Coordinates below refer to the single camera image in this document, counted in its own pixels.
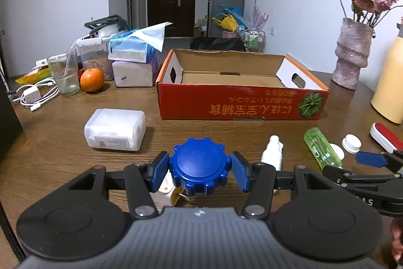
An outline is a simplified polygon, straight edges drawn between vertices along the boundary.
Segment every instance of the pumpkin image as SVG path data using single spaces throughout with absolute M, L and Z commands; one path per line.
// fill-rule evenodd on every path
M 305 96 L 298 106 L 298 114 L 303 118 L 314 116 L 323 105 L 321 93 L 311 93 Z

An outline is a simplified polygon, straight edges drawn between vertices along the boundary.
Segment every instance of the yellow thermos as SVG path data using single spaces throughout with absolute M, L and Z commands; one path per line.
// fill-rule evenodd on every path
M 371 104 L 388 120 L 398 124 L 403 121 L 403 24 L 386 56 Z

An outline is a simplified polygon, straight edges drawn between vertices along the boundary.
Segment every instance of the yellow bag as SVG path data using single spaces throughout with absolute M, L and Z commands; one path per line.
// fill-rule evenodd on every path
M 238 23 L 232 15 L 225 17 L 222 21 L 216 18 L 211 18 L 218 26 L 228 31 L 235 31 L 238 27 Z
M 43 70 L 38 71 L 37 73 L 33 73 L 30 75 L 25 75 L 21 78 L 15 80 L 18 84 L 35 84 L 36 82 L 43 80 L 45 78 L 49 78 L 52 76 L 49 68 L 45 68 Z

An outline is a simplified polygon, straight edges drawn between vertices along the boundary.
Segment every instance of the blue gripper pad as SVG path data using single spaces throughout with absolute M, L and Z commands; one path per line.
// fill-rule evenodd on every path
M 174 185 L 184 188 L 188 196 L 212 195 L 217 186 L 225 186 L 231 158 L 224 150 L 223 144 L 216 144 L 210 138 L 189 138 L 186 143 L 176 145 L 169 159 Z
M 250 192 L 250 177 L 253 176 L 252 165 L 239 152 L 233 152 L 230 157 L 231 171 L 239 189 L 243 192 Z
M 355 161 L 360 164 L 374 166 L 375 168 L 382 168 L 387 164 L 387 161 L 382 154 L 368 152 L 358 152 L 355 155 Z
M 167 152 L 161 152 L 148 165 L 147 177 L 150 177 L 150 192 L 155 193 L 159 190 L 169 167 L 169 155 Z

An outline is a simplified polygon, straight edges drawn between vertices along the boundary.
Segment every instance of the orange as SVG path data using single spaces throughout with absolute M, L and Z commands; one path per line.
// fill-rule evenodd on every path
M 80 78 L 81 89 L 88 93 L 96 92 L 104 85 L 104 81 L 104 74 L 100 69 L 88 69 Z

